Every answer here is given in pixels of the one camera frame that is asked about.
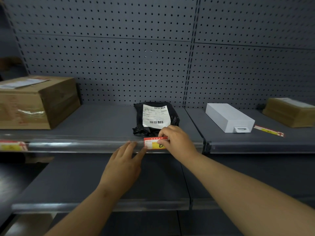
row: person's right arm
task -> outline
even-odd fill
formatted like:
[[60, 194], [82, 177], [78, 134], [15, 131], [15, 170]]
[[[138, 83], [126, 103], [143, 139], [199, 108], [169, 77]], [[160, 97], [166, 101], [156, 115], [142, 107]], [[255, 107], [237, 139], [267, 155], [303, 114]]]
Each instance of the person's right arm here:
[[198, 153], [179, 127], [164, 127], [161, 136], [168, 136], [169, 141], [158, 143], [200, 180], [245, 236], [315, 235], [311, 207]]

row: hand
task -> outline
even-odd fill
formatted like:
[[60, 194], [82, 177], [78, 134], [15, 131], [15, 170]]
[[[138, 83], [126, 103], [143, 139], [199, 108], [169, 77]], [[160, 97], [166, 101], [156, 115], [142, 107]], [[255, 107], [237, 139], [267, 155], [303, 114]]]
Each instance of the hand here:
[[147, 147], [144, 147], [132, 158], [132, 152], [136, 145], [136, 142], [130, 143], [128, 141], [112, 154], [98, 188], [119, 199], [132, 187], [140, 174], [141, 160], [147, 151]]
[[165, 146], [181, 163], [188, 157], [193, 157], [198, 154], [189, 136], [177, 126], [169, 125], [168, 127], [163, 127], [158, 136], [168, 137], [168, 140], [158, 140], [158, 143]]

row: barcode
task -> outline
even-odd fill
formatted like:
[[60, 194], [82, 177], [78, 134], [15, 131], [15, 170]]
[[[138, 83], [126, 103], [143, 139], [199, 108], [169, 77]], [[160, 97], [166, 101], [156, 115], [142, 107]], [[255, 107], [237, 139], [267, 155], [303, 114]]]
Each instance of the barcode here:
[[163, 121], [150, 121], [150, 123], [160, 124], [160, 123], [164, 123], [164, 122]]

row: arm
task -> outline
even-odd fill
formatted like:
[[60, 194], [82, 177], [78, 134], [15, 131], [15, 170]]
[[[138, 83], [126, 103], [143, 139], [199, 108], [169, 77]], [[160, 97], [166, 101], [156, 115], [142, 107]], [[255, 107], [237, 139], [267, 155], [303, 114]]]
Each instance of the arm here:
[[136, 144], [127, 142], [113, 153], [96, 190], [45, 236], [100, 234], [114, 206], [140, 174], [141, 160], [147, 149], [143, 148], [132, 158]]
[[311, 207], [201, 155], [179, 127], [163, 128], [159, 136], [168, 136], [158, 143], [200, 180], [244, 235], [315, 235]]

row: pegboard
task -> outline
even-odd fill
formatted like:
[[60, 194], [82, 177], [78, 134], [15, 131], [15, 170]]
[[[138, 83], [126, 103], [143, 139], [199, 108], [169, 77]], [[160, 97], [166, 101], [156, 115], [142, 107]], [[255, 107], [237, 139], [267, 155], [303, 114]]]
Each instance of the pegboard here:
[[253, 109], [269, 97], [315, 99], [315, 51], [195, 44], [186, 106]]
[[315, 49], [315, 0], [201, 0], [196, 43]]
[[196, 0], [5, 0], [16, 33], [191, 41]]
[[190, 43], [18, 34], [29, 73], [75, 77], [84, 103], [182, 107]]

